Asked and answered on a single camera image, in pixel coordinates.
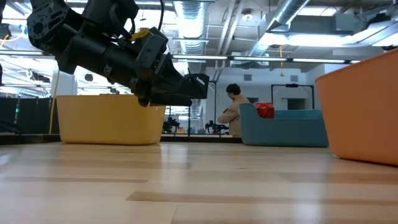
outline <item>red bag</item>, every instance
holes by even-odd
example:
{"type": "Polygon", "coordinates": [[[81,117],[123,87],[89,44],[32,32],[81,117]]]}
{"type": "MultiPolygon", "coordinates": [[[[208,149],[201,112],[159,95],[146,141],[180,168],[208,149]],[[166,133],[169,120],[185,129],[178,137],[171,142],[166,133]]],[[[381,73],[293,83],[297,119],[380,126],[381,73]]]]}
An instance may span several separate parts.
{"type": "Polygon", "coordinates": [[[257,113],[262,118],[275,118],[275,108],[272,103],[255,103],[257,113]]]}

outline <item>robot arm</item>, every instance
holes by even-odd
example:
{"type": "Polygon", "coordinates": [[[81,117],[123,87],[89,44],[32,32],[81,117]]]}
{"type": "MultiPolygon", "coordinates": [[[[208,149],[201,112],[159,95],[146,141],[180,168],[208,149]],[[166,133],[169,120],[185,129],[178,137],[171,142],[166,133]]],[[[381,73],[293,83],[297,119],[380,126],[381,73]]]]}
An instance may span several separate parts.
{"type": "Polygon", "coordinates": [[[89,0],[83,14],[63,0],[31,0],[27,19],[31,44],[55,56],[59,69],[76,66],[127,86],[142,106],[190,106],[206,98],[209,77],[182,77],[165,54],[168,39],[155,27],[134,33],[138,6],[133,0],[89,0]],[[130,19],[132,29],[124,25],[130,19]]]}

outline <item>beige jacket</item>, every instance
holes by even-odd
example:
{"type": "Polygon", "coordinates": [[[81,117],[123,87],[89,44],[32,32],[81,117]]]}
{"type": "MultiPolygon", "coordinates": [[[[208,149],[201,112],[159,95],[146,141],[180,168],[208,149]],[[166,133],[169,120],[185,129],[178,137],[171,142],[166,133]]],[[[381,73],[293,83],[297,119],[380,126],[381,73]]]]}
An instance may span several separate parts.
{"type": "Polygon", "coordinates": [[[241,124],[239,122],[239,105],[249,103],[249,100],[242,96],[236,96],[232,105],[227,108],[224,113],[217,119],[221,124],[229,123],[229,134],[234,138],[241,137],[241,124]]]}

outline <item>dark hair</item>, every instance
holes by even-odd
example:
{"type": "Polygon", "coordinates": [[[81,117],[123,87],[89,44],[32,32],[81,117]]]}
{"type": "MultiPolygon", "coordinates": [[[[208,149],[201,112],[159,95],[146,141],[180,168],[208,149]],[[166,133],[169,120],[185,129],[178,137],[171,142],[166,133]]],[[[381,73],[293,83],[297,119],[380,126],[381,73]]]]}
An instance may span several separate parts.
{"type": "Polygon", "coordinates": [[[226,87],[226,92],[233,93],[234,95],[239,95],[241,94],[241,87],[239,87],[238,84],[230,84],[226,87]]]}

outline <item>doorway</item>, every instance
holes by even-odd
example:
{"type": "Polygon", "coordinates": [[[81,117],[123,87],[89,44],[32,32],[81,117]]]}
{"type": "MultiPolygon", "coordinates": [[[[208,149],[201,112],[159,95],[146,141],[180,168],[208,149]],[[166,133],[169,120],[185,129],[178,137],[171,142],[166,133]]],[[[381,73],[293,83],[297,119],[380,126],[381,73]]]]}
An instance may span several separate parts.
{"type": "Polygon", "coordinates": [[[305,99],[287,99],[288,110],[305,110],[305,99]]]}

